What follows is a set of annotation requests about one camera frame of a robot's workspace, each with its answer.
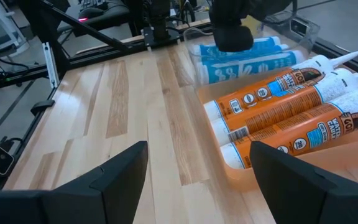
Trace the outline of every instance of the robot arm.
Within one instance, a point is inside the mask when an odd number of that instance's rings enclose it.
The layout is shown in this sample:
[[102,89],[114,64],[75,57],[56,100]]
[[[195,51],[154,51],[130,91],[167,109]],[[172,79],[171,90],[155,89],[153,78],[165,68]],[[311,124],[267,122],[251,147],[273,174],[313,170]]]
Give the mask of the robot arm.
[[264,21],[267,16],[284,10],[291,2],[294,16],[297,0],[213,0],[209,18],[218,49],[223,52],[250,49],[254,39],[248,27],[241,26],[241,19],[250,15],[259,21],[269,23]]

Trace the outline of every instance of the light wood surface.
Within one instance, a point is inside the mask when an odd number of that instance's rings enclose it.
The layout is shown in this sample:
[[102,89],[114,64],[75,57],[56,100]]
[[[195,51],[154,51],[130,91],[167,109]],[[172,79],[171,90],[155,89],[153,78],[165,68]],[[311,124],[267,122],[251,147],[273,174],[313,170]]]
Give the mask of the light wood surface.
[[134,223],[274,223],[255,182],[229,188],[193,75],[184,45],[69,71],[4,189],[54,189],[147,140]]

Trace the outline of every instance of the clear plastic container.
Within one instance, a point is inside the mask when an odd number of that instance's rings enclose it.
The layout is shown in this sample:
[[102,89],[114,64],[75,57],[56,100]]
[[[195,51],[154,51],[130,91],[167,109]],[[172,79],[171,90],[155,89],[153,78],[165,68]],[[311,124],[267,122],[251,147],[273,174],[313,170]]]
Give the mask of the clear plastic container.
[[[291,12],[283,11],[270,16],[268,19],[269,21],[282,21],[290,16]],[[283,24],[259,23],[255,26],[255,22],[253,22],[252,25],[251,32],[255,42],[258,39],[261,40],[260,38],[267,40],[266,37],[273,37],[270,40],[274,40],[277,45],[280,44],[280,48],[269,49],[268,51],[256,49],[252,54],[247,54],[245,57],[236,57],[236,55],[230,53],[217,51],[206,55],[205,50],[202,51],[200,45],[204,49],[205,46],[215,45],[212,33],[205,33],[197,28],[185,31],[185,45],[196,71],[196,87],[270,72],[274,69],[300,63],[309,58],[319,32],[318,25],[300,16],[295,16],[292,20]],[[270,60],[271,58],[272,60],[269,63],[260,63],[260,61]]]

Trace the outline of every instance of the concrete floor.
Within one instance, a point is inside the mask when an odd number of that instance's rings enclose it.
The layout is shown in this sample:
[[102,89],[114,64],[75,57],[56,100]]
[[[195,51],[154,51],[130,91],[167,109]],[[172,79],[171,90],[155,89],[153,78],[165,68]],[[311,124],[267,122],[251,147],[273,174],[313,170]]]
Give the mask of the concrete floor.
[[[349,51],[358,50],[358,1],[298,0],[298,7],[300,15],[321,26],[319,33],[321,38]],[[21,16],[20,13],[17,13],[15,19],[19,26],[24,26],[26,19]],[[204,19],[208,17],[208,13],[198,13],[196,16],[198,19]],[[127,24],[102,32],[117,39],[131,36]],[[34,61],[44,63],[39,39],[35,37],[29,43],[30,49],[14,57],[13,60],[18,63]],[[71,35],[63,46],[70,55],[74,55],[79,50],[100,44],[100,41],[90,36],[74,37]],[[3,121],[0,125],[0,139],[3,136],[21,138],[34,118],[30,113],[31,107],[36,102],[47,99],[50,91],[49,82],[46,79],[27,82],[21,87],[9,86],[0,89],[0,122]]]

